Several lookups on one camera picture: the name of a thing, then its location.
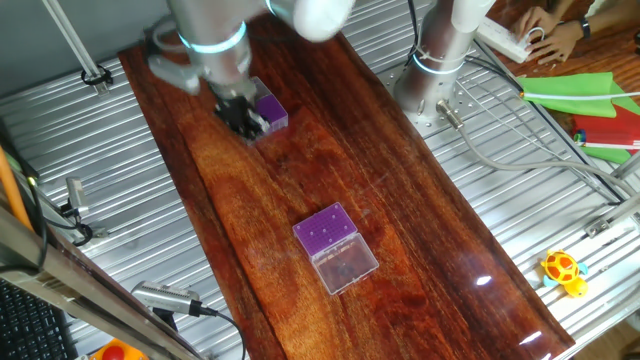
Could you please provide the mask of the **person right hand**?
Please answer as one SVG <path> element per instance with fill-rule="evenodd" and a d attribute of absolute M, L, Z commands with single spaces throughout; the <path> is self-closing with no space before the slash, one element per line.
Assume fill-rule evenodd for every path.
<path fill-rule="evenodd" d="M 540 27 L 545 33 L 550 33 L 556 25 L 556 19 L 541 7 L 527 10 L 513 25 L 513 34 L 518 41 L 527 37 L 535 27 Z"/>

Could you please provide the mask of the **person left hand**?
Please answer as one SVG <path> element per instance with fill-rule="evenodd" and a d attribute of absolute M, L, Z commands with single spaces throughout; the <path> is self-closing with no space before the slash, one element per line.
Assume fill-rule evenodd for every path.
<path fill-rule="evenodd" d="M 558 25 L 551 35 L 529 47 L 527 61 L 536 60 L 539 65 L 553 61 L 565 62 L 583 36 L 584 32 L 579 21 Z"/>

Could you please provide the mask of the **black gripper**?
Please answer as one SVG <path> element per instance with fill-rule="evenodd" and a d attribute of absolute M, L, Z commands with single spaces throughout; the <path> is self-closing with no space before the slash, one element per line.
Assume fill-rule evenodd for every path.
<path fill-rule="evenodd" d="M 215 114 L 244 142 L 253 143 L 256 137 L 265 135 L 270 124 L 242 95 L 234 98 L 217 98 Z"/>

